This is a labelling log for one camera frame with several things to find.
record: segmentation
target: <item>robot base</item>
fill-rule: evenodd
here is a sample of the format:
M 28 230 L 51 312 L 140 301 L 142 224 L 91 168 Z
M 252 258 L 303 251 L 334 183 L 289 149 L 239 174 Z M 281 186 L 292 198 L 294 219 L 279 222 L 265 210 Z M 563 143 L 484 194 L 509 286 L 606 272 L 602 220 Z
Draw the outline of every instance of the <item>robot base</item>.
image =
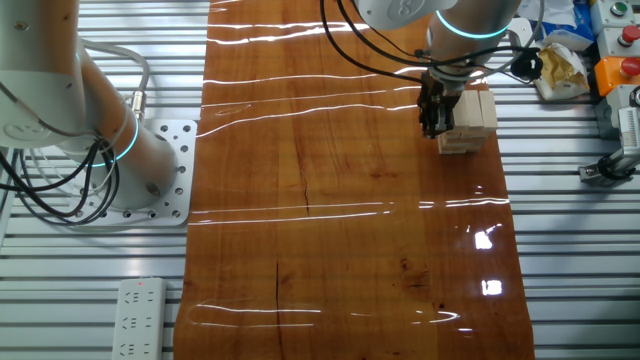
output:
M 148 128 L 153 133 L 167 139 L 178 158 L 178 174 L 171 190 L 155 203 L 142 209 L 116 209 L 112 206 L 101 219 L 84 225 L 83 228 L 166 227 L 178 226 L 187 220 L 191 204 L 191 184 L 198 125 L 192 120 L 154 120 L 148 123 Z M 78 176 L 76 181 L 81 186 L 84 177 Z M 97 195 L 89 197 L 82 212 L 84 214 L 93 212 L 100 201 L 102 199 Z M 77 199 L 74 198 L 70 209 L 77 204 Z
M 633 177 L 631 176 L 621 180 L 606 178 L 602 173 L 600 173 L 598 164 L 580 166 L 578 167 L 578 172 L 580 173 L 580 181 L 593 187 L 615 188 L 616 186 L 633 180 Z

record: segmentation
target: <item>black cable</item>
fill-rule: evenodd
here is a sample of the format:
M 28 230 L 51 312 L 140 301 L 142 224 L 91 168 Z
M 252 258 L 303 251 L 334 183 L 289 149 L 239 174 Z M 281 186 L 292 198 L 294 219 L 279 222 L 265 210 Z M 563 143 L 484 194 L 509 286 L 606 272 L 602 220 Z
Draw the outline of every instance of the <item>black cable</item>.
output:
M 110 151 L 106 151 L 102 153 L 102 158 L 104 160 L 105 166 L 106 166 L 106 171 L 107 173 L 110 172 L 111 170 L 111 164 L 113 164 L 113 166 L 115 166 L 116 168 L 114 169 L 114 176 L 115 176 L 115 189 L 113 192 L 111 192 L 111 187 L 112 187 L 112 180 L 111 177 L 108 179 L 107 182 L 107 187 L 106 187 L 106 191 L 104 194 L 104 197 L 102 199 L 102 202 L 100 203 L 100 205 L 96 208 L 96 210 L 91 213 L 89 216 L 87 216 L 86 218 L 80 220 L 80 221 L 70 221 L 67 220 L 65 218 L 61 218 L 61 217 L 56 217 L 58 220 L 60 220 L 61 222 L 55 222 L 52 220 L 49 220 L 47 218 L 45 218 L 44 216 L 42 216 L 41 214 L 38 214 L 33 207 L 31 207 L 29 205 L 29 203 L 26 201 L 26 199 L 24 198 L 22 193 L 18 193 L 17 196 L 20 198 L 20 201 L 22 201 L 22 204 L 27 208 L 27 210 L 29 210 L 29 212 L 35 216 L 36 218 L 40 219 L 41 221 L 51 224 L 51 225 L 56 225 L 56 226 L 78 226 L 78 225 L 87 225 L 90 224 L 96 220 L 98 220 L 111 206 L 111 204 L 113 203 L 116 194 L 118 192 L 118 189 L 120 187 L 120 170 L 118 168 L 118 164 L 115 161 L 115 154 L 113 153 L 112 150 Z M 24 162 L 24 157 L 21 158 L 22 161 L 22 166 L 23 169 L 26 168 L 25 166 L 25 162 Z
M 353 4 L 353 7 L 358 10 L 358 6 L 356 5 L 356 0 L 351 0 L 351 4 Z M 358 13 L 358 17 L 360 17 L 360 20 L 362 20 L 362 22 L 366 23 L 367 21 L 362 17 L 362 15 L 360 14 L 360 11 L 357 11 Z M 393 46 L 394 48 L 396 48 L 398 51 L 400 51 L 401 53 L 405 54 L 408 57 L 411 58 L 417 58 L 418 56 L 416 54 L 411 54 L 408 51 L 405 51 L 403 49 L 401 49 L 398 45 L 396 45 L 396 43 L 394 43 L 393 41 L 391 41 L 391 39 L 389 39 L 388 37 L 382 35 L 382 33 L 380 33 L 380 31 L 374 29 L 373 27 L 369 27 L 371 30 L 373 30 L 374 33 L 376 33 L 378 36 L 380 36 L 382 39 L 384 39 L 386 42 L 388 42 L 391 46 Z
M 496 69 L 492 69 L 492 68 L 486 67 L 484 65 L 478 65 L 478 67 L 481 67 L 481 68 L 489 70 L 489 71 L 496 71 Z M 531 85 L 531 83 L 533 82 L 533 80 L 524 81 L 522 79 L 519 79 L 518 77 L 516 77 L 514 75 L 511 75 L 506 71 L 499 71 L 499 73 L 501 73 L 502 75 L 508 76 L 508 77 L 512 78 L 513 80 L 515 80 L 515 81 L 517 81 L 517 82 L 519 82 L 521 84 L 524 84 L 524 85 Z
M 335 39 L 333 38 L 333 35 L 331 35 L 331 31 L 329 30 L 329 24 L 327 23 L 327 14 L 325 12 L 325 6 L 324 6 L 324 0 L 320 0 L 320 17 L 322 18 L 322 26 L 324 27 L 324 32 L 327 35 L 327 39 L 329 40 L 329 42 L 331 43 L 331 45 L 333 46 L 333 48 L 348 62 L 352 63 L 353 65 L 375 73 L 375 74 L 379 74 L 379 75 L 384 75 L 384 76 L 389 76 L 392 78 L 396 78 L 396 79 L 401 79 L 401 80 L 408 80 L 408 81 L 413 81 L 413 82 L 417 82 L 418 84 L 422 85 L 422 80 L 418 79 L 418 78 L 414 78 L 411 76 L 404 76 L 404 75 L 398 75 L 398 74 L 394 74 L 388 71 L 384 71 L 384 70 L 379 70 L 379 69 L 375 69 L 372 68 L 370 66 L 367 66 L 365 64 L 362 64 L 356 60 L 354 60 L 353 58 L 351 58 L 349 55 L 347 55 L 344 51 L 342 51 L 342 49 L 340 48 L 340 46 L 336 43 Z
M 85 178 L 85 188 L 89 188 L 91 186 L 91 171 L 93 169 L 93 163 L 95 161 L 96 155 L 98 153 L 98 146 L 92 146 L 91 150 L 89 152 L 89 157 L 90 157 L 90 161 L 89 161 L 89 168 L 87 169 L 87 175 Z M 24 181 L 22 181 L 22 179 L 20 179 L 20 176 L 16 173 L 16 171 L 13 169 L 13 167 L 7 162 L 7 159 L 4 156 L 0 156 L 0 162 L 2 163 L 2 167 L 4 168 L 4 170 L 7 172 L 7 174 L 9 175 L 9 177 L 11 179 L 13 179 L 13 181 L 16 183 L 16 185 L 22 190 L 22 192 L 24 192 L 31 200 L 33 200 L 36 204 L 38 204 L 38 206 L 40 206 L 44 211 L 52 214 L 52 215 L 56 215 L 59 217 L 73 217 L 76 216 L 80 210 L 82 209 L 82 207 L 84 206 L 84 204 L 87 201 L 87 197 L 89 195 L 89 191 L 84 191 L 81 198 L 80 198 L 80 202 L 78 203 L 78 206 L 76 206 L 72 211 L 70 212 L 62 212 L 59 210 L 56 210 L 54 208 L 52 208 L 51 206 L 49 206 L 46 202 L 44 202 L 42 200 L 42 198 L 40 198 L 40 196 L 38 194 L 36 194 L 29 185 L 27 185 Z
M 342 0 L 337 0 L 337 2 L 338 2 L 338 7 L 340 8 L 340 13 L 342 14 L 342 17 L 347 22 L 347 24 L 349 25 L 349 27 L 351 28 L 353 33 L 360 39 L 360 41 L 362 41 L 370 49 L 372 49 L 373 51 L 377 52 L 378 54 L 386 57 L 387 59 L 393 60 L 393 61 L 396 61 L 396 62 L 399 62 L 399 63 L 402 63 L 402 64 L 405 64 L 405 65 L 411 65 L 411 66 L 417 66 L 417 67 L 445 66 L 445 65 L 452 65 L 452 64 L 455 64 L 455 63 L 458 63 L 458 62 L 461 62 L 461 61 L 473 59 L 473 58 L 476 58 L 478 56 L 495 53 L 495 52 L 498 52 L 498 51 L 509 50 L 509 51 L 536 52 L 536 53 L 540 51 L 540 49 L 538 49 L 538 48 L 525 48 L 525 47 L 521 47 L 521 46 L 498 46 L 498 47 L 485 49 L 485 50 L 482 50 L 482 51 L 478 51 L 478 52 L 475 52 L 475 53 L 472 53 L 472 54 L 468 54 L 468 55 L 465 55 L 465 56 L 461 56 L 461 57 L 458 57 L 458 58 L 455 58 L 455 59 L 450 59 L 450 60 L 445 60 L 445 61 L 420 62 L 420 61 L 406 60 L 406 59 L 394 56 L 392 54 L 389 54 L 388 52 L 380 49 L 375 44 L 373 44 L 371 41 L 369 41 L 364 35 L 362 35 L 360 30 L 358 30 L 358 28 L 356 28 L 356 26 L 354 25 L 353 21 L 349 17 L 349 14 L 347 13 L 347 10 L 344 7 L 344 4 L 342 3 Z
M 62 185 L 65 185 L 69 181 L 75 179 L 76 176 L 78 176 L 78 174 L 80 174 L 82 169 L 84 169 L 87 166 L 87 164 L 89 163 L 89 160 L 90 160 L 89 154 L 90 153 L 91 152 L 89 152 L 87 154 L 87 157 L 85 157 L 85 159 L 82 161 L 82 163 L 78 166 L 78 168 L 76 170 L 74 170 L 71 173 L 71 175 L 67 176 L 66 178 L 64 178 L 64 179 L 62 179 L 60 181 L 58 181 L 57 183 L 50 184 L 50 185 L 47 185 L 47 186 L 33 187 L 33 188 L 31 188 L 31 190 L 33 192 L 49 191 L 49 190 L 57 189 L 57 188 L 61 187 Z M 22 191 L 22 189 L 20 189 L 17 186 L 9 186 L 9 185 L 6 185 L 6 184 L 0 184 L 0 189 L 6 190 L 6 191 L 17 191 L 17 192 Z

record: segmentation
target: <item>glossy wood grain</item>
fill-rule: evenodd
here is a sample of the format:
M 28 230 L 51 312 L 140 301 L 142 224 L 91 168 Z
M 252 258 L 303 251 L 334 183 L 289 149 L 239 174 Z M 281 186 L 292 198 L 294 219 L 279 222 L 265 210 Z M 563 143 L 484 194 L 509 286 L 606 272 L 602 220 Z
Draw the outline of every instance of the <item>glossy wood grain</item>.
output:
M 345 50 L 402 69 L 328 8 Z M 438 155 L 417 84 L 348 64 L 319 19 L 212 4 L 175 358 L 533 359 L 495 137 Z

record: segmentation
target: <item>electrical outlet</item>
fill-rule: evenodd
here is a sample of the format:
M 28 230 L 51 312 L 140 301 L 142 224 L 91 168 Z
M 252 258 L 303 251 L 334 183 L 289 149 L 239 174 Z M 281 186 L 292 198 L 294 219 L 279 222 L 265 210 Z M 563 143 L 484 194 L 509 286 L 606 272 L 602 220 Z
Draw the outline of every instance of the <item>electrical outlet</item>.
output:
M 118 291 L 112 360 L 160 360 L 165 282 L 124 280 Z

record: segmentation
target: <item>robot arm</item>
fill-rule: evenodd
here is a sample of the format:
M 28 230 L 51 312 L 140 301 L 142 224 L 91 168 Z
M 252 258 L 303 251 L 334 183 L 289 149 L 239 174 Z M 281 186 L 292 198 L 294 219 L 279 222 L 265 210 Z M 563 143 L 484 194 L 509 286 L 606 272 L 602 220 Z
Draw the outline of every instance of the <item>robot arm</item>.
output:
M 96 134 L 117 154 L 114 206 L 143 208 L 173 185 L 175 151 L 93 62 L 78 37 L 79 8 L 79 0 L 0 0 L 0 146 L 56 145 L 81 163 L 95 139 L 78 135 Z M 99 184 L 109 174 L 102 164 L 94 175 Z
M 430 61 L 442 62 L 496 48 L 520 0 L 355 0 L 355 5 L 371 27 L 383 30 L 435 13 L 426 35 L 427 54 Z M 418 106 L 425 136 L 434 138 L 454 126 L 452 110 L 467 81 L 473 79 L 469 74 L 487 63 L 491 55 L 485 52 L 423 73 Z

